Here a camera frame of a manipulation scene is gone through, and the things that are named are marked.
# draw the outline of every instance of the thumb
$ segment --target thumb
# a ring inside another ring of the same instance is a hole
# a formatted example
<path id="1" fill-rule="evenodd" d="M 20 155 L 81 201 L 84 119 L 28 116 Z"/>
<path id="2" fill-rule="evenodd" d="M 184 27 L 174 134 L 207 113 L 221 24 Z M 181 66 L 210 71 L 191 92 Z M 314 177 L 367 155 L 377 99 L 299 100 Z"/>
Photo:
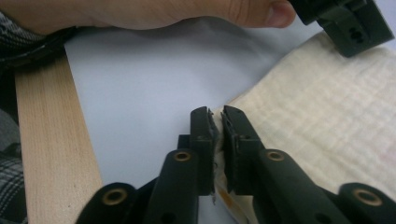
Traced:
<path id="1" fill-rule="evenodd" d="M 223 18 L 245 27 L 289 26 L 295 11 L 287 0 L 197 0 L 205 2 L 202 7 L 207 16 Z"/>

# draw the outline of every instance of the cream fabric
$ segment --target cream fabric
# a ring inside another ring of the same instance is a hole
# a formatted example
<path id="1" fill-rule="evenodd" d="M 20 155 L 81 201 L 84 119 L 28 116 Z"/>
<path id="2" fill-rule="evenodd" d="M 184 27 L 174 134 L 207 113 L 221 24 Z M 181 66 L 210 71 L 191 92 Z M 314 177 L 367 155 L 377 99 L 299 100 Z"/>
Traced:
<path id="1" fill-rule="evenodd" d="M 289 153 L 319 186 L 337 192 L 360 182 L 396 199 L 395 52 L 375 48 L 346 59 L 319 34 L 229 105 L 245 111 L 267 148 Z M 219 197 L 239 223 L 257 223 L 251 197 L 225 193 L 220 150 L 216 160 Z"/>

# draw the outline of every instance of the wood grain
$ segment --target wood grain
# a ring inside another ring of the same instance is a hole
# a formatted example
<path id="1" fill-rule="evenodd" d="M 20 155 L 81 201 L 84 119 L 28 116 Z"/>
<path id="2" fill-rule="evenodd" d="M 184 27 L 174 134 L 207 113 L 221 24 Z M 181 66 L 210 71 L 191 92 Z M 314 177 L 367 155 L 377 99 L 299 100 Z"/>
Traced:
<path id="1" fill-rule="evenodd" d="M 102 180 L 67 58 L 16 88 L 29 224 L 75 223 Z"/>

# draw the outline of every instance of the light wood surface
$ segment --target light wood surface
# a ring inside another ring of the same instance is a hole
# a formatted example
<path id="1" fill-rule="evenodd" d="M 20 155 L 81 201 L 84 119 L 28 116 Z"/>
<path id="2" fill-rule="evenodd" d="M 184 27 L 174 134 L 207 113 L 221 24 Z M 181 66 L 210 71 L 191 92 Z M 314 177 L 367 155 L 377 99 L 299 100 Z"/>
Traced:
<path id="1" fill-rule="evenodd" d="M 102 180 L 66 57 L 16 87 L 29 224 L 75 223 Z"/>

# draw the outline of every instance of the hand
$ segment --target hand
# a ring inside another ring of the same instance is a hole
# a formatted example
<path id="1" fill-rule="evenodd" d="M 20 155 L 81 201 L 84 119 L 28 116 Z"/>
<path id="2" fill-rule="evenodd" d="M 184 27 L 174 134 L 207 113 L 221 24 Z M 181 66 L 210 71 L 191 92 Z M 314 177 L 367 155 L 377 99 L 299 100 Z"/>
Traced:
<path id="1" fill-rule="evenodd" d="M 47 35 L 70 26 L 153 29 L 212 16 L 245 27 L 286 27 L 287 0 L 4 0 L 0 10 L 20 26 Z"/>

